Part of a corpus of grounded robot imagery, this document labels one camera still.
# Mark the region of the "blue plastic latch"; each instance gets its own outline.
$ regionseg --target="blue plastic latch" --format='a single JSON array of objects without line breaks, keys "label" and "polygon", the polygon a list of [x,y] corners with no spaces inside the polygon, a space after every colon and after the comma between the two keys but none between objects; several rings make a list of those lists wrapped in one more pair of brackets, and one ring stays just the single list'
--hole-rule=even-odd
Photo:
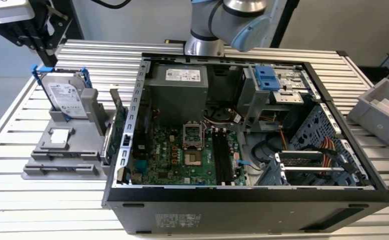
[{"label": "blue plastic latch", "polygon": [[275,73],[275,69],[271,66],[256,66],[255,76],[260,84],[261,90],[280,90],[280,82]]},{"label": "blue plastic latch", "polygon": [[147,160],[136,160],[135,161],[135,168],[139,173],[143,175],[147,174]]},{"label": "blue plastic latch", "polygon": [[39,73],[37,73],[37,64],[32,65],[32,75],[35,76],[35,79],[37,81],[37,84],[41,86],[41,79],[39,77]]},{"label": "blue plastic latch", "polygon": [[92,88],[91,74],[85,67],[81,69],[81,72],[83,72],[83,75],[85,76],[85,85],[88,88]]},{"label": "blue plastic latch", "polygon": [[43,66],[40,68],[40,72],[43,72],[43,73],[52,73],[52,72],[55,72],[55,68],[53,67],[48,67],[48,66]]},{"label": "blue plastic latch", "polygon": [[244,165],[251,165],[251,162],[249,161],[244,161],[244,160],[237,160],[237,163],[239,164],[244,164]]},{"label": "blue plastic latch", "polygon": [[72,119],[72,117],[65,115],[65,121],[69,122],[71,119]]}]

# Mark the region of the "green circuit board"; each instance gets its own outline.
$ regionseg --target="green circuit board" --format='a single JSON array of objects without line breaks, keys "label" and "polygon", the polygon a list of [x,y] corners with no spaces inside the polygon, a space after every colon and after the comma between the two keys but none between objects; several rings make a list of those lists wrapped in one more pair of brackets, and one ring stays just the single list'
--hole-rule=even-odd
[{"label": "green circuit board", "polygon": [[[152,153],[147,162],[147,172],[143,174],[144,185],[217,185],[212,132],[205,132],[203,150],[184,149],[183,138],[183,128],[155,129]],[[236,134],[229,134],[227,139],[229,146],[239,144]],[[228,154],[232,162],[233,153]],[[235,184],[247,185],[243,167],[240,176],[235,178]]]}]

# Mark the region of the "white sticker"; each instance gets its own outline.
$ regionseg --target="white sticker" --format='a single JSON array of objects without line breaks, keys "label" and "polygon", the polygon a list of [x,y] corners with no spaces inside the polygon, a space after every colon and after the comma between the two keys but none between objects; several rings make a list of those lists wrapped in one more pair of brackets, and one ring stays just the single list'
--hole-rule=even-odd
[{"label": "white sticker", "polygon": [[159,228],[197,228],[200,225],[201,214],[156,214]]},{"label": "white sticker", "polygon": [[168,81],[187,81],[187,82],[200,82],[200,70],[188,69],[168,69],[167,70],[167,80]]},{"label": "white sticker", "polygon": [[240,123],[241,120],[241,115],[237,114],[237,116],[235,117],[235,123]]},{"label": "white sticker", "polygon": [[69,130],[68,129],[53,129],[51,136],[51,143],[64,144],[68,141]]},{"label": "white sticker", "polygon": [[87,117],[76,87],[68,83],[52,83],[49,89],[63,113],[75,118]]}]

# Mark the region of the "aluminum extrusion table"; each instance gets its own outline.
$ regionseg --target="aluminum extrusion table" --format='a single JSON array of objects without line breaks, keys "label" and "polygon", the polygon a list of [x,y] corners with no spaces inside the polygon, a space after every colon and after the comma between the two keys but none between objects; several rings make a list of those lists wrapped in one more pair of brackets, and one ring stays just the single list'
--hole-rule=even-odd
[{"label": "aluminum extrusion table", "polygon": [[[108,93],[120,89],[132,98],[141,52],[181,54],[180,44],[135,44],[69,40],[60,49],[59,68],[91,71],[99,101],[113,108]],[[324,82],[336,105],[348,114],[357,96],[372,86],[344,52],[257,48],[228,57],[307,61]],[[128,236],[111,210],[101,209],[105,181],[23,180],[20,173],[49,121],[45,93],[31,79],[0,120],[0,239],[297,239],[389,240],[389,207],[332,234]],[[389,187],[389,146],[351,124],[363,148]]]}]

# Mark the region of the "gray plastic tray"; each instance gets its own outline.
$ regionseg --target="gray plastic tray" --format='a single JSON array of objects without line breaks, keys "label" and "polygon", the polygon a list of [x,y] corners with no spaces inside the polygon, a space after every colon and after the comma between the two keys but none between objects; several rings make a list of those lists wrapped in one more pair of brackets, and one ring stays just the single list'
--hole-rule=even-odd
[{"label": "gray plastic tray", "polygon": [[389,80],[384,79],[360,97],[348,118],[389,144]]}]

